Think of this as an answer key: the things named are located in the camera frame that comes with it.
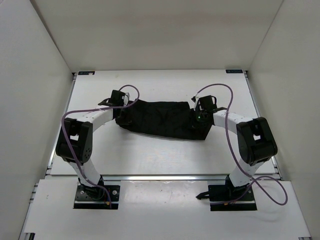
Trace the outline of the black pleated skirt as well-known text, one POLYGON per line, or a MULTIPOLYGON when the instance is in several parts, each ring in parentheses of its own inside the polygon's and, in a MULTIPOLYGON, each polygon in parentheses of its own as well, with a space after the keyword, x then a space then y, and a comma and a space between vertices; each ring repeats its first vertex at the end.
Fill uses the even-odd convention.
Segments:
POLYGON ((186 101, 138 100, 131 107, 122 109, 115 122, 134 133, 182 140, 205 140, 213 125, 213 116, 205 110, 195 111, 186 101))

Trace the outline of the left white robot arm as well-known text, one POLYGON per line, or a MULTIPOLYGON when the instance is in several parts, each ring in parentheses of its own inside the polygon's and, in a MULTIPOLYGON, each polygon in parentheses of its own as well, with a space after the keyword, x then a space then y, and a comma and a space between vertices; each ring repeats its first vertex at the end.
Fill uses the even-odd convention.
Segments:
POLYGON ((73 110, 62 117, 62 125, 55 153, 76 172, 79 183, 87 187, 93 199, 104 195, 102 176, 91 160, 93 133, 120 115, 120 110, 130 106, 130 94, 113 90, 111 97, 100 102, 94 109, 73 110))

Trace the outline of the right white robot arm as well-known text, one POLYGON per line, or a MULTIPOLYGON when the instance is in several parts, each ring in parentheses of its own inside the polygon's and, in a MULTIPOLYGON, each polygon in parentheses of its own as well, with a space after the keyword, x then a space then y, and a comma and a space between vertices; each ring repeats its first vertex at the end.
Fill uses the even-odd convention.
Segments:
POLYGON ((264 117, 251 118, 228 112, 225 107, 217 107, 217 98, 211 95, 193 96, 194 111, 198 122, 212 123, 237 136, 240 159, 225 180, 224 195, 236 200, 242 195, 257 169, 278 152, 276 141, 268 121, 264 117))

